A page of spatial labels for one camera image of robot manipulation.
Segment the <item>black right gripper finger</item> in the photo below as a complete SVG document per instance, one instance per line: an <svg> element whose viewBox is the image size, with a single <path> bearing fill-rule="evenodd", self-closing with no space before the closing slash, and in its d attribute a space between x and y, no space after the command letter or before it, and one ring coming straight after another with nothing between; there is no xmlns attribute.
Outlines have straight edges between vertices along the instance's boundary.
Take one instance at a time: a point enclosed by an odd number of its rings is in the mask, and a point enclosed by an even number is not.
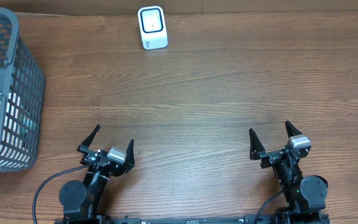
<svg viewBox="0 0 358 224"><path fill-rule="evenodd" d="M265 148L260 142L256 132L250 128L249 129L250 137L250 160L259 160L265 154Z"/></svg>
<svg viewBox="0 0 358 224"><path fill-rule="evenodd" d="M302 134L289 120L285 121L285 129L289 138Z"/></svg>

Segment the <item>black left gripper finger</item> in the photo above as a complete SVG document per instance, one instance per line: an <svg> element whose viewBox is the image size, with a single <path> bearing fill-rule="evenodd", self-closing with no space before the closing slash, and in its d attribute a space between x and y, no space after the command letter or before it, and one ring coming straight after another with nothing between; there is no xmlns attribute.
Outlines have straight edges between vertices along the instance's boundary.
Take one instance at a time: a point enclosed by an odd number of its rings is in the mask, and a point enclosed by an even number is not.
<svg viewBox="0 0 358 224"><path fill-rule="evenodd" d="M81 147L87 147L91 145L93 142L93 139L96 135L96 133L101 129L101 126L99 124L96 125L96 127L93 129L92 133L80 144Z"/></svg>
<svg viewBox="0 0 358 224"><path fill-rule="evenodd" d="M135 159L134 159L134 140L131 139L127 150L126 150L126 159L125 159L125 171L130 171L135 166Z"/></svg>

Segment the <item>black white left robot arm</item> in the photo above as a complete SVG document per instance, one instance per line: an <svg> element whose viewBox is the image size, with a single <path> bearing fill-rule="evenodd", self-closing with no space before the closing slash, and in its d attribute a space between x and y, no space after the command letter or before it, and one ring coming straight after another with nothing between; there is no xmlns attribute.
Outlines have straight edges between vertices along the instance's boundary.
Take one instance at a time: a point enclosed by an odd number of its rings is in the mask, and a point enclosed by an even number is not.
<svg viewBox="0 0 358 224"><path fill-rule="evenodd" d="M59 201L63 205L63 218L56 223L112 223L108 215L98 213L103 192L111 177L119 177L135 166L134 140L130 140L125 151L115 147L108 151L92 151L90 145L101 129L97 125L93 132L77 147L83 154L80 164L86 168L82 181L71 180L65 183L59 192Z"/></svg>

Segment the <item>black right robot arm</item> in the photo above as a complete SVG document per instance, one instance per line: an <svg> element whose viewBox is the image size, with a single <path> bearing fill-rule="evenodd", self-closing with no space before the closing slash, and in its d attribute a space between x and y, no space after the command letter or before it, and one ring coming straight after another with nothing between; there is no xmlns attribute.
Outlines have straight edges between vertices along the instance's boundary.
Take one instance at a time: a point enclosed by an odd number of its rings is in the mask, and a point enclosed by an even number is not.
<svg viewBox="0 0 358 224"><path fill-rule="evenodd" d="M290 122L285 121L288 142L276 151L267 152L256 132L250 128L250 159L260 161L261 168L273 169L281 190L270 197L258 210L254 223L329 223L326 208L328 181L319 175L303 176L298 165L311 150L311 140ZM265 207L284 195L286 207L279 207L273 215L263 218Z"/></svg>

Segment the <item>white barcode scanner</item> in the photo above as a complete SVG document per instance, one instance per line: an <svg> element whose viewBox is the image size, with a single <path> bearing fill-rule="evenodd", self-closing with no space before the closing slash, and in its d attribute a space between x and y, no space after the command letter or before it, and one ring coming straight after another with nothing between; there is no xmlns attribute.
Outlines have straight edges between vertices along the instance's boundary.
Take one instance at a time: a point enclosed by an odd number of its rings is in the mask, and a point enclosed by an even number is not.
<svg viewBox="0 0 358 224"><path fill-rule="evenodd" d="M168 45L164 11L160 6L142 7L137 12L142 46L145 50L162 49Z"/></svg>

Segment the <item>grey plastic shopping basket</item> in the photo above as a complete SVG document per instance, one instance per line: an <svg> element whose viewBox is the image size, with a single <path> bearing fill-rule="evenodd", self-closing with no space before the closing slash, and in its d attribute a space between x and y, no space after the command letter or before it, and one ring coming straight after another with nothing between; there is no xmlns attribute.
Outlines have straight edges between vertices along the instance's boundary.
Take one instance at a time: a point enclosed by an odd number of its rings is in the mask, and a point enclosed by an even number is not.
<svg viewBox="0 0 358 224"><path fill-rule="evenodd" d="M0 7L0 172L35 164L44 92L43 71L20 36L17 16Z"/></svg>

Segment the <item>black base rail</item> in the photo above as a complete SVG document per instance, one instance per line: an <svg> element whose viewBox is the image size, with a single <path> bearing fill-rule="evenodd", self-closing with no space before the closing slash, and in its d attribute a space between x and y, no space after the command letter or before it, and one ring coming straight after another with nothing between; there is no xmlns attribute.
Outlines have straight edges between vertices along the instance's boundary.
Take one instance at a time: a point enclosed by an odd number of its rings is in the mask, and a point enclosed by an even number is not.
<svg viewBox="0 0 358 224"><path fill-rule="evenodd" d="M55 224L63 224L63 223L107 223L107 224L254 224L256 215L245 215L243 217L231 217L231 218L184 218L184 219L153 219L153 220L141 220L140 218L111 218L109 216L98 216L100 219L94 220L83 220L83 221L74 221L68 222L63 219L56 219L54 221ZM329 224L331 221L329 220L328 215L321 215L320 220L319 217L311 217L305 218L301 220L301 218L292 218L290 223L322 223ZM284 223L283 221L276 220L274 215L259 215L257 223Z"/></svg>

